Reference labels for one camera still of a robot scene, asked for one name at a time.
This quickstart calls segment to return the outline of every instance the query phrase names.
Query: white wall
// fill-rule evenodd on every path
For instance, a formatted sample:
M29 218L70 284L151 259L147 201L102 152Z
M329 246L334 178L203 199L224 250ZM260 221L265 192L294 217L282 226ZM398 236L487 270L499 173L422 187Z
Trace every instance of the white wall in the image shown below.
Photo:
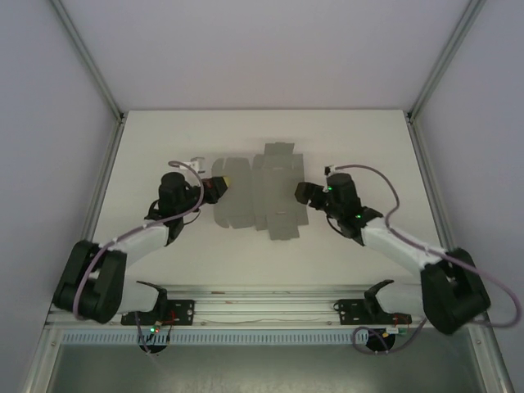
M123 110L408 110L468 0L64 0Z
M0 3L0 391L25 380L114 124L44 0Z
M422 113L422 134L459 244L524 300L524 2L490 1ZM493 320L512 303L490 287ZM496 330L524 391L524 325Z

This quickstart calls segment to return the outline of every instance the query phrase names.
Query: black mounting bracket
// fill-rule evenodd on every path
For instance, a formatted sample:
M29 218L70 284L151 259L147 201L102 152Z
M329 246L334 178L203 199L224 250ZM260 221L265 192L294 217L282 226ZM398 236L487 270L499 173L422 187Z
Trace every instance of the black mounting bracket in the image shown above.
M168 318L166 321L161 321L162 326L192 326L193 317L195 315L195 301L194 300L167 300L166 314L174 314L174 319ZM152 326L157 322L156 313L138 313L140 318L140 326ZM122 315L120 323L123 326L135 326L134 313Z
M365 302L365 299L341 299L336 302L333 309L338 313L341 325L405 325L412 322L409 314L388 314L382 310L371 314Z

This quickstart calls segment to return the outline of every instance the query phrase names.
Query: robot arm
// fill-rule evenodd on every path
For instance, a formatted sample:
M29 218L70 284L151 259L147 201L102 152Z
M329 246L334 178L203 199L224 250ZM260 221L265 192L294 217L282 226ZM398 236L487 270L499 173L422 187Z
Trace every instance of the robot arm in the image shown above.
M202 204L216 203L228 189L228 179L224 177L202 182ZM153 226L146 224L189 210L198 202L201 189L190 186L182 174L170 172L162 177L158 193L159 199L151 204L144 229L110 247L89 274L79 302L79 314L84 318L107 323L116 314L142 311L153 313L159 321L167 319L167 291L147 282L137 282L126 276L125 271L147 254L171 244L184 226L182 218ZM79 283L100 248L86 240L75 244L53 296L56 307L72 311Z
M361 205L349 174L331 174L326 169L326 175L326 187L299 183L296 199L325 212L329 219L335 219L342 236L382 253L421 280L420 286L392 280L373 286L364 293L370 314L425 316L437 330L452 334L487 310L490 298L478 275L401 241L386 227L381 213ZM417 244L424 244L399 229L395 230ZM472 257L465 250L447 251L435 246L431 249L474 266Z

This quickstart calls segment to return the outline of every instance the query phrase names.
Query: gray metal floor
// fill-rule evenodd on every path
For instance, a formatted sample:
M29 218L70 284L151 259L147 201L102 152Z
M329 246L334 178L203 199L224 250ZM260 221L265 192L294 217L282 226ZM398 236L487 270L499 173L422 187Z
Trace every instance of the gray metal floor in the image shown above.
M483 392L466 334L431 329L407 350L349 346L171 346L151 361L137 346L61 348L48 393Z

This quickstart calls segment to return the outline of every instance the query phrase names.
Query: white tabletop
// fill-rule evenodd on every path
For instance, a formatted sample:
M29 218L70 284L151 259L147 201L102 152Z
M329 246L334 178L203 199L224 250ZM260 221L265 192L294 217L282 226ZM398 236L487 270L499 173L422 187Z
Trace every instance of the white tabletop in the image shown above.
M252 159L267 142L294 142L294 152L304 154L305 179L313 183L323 183L325 165L358 163L383 171L402 204L393 222L438 244L402 111L131 111L95 240L106 242L142 223L161 176L171 171L169 160L204 156L209 169L221 157ZM351 174L364 205L383 213L393 206L378 176L362 169ZM417 281L377 252L334 233L323 213L308 209L308 215L299 239L270 241L267 231L254 227L219 227L212 207L204 206L173 244L131 266L129 274L157 284L209 288Z

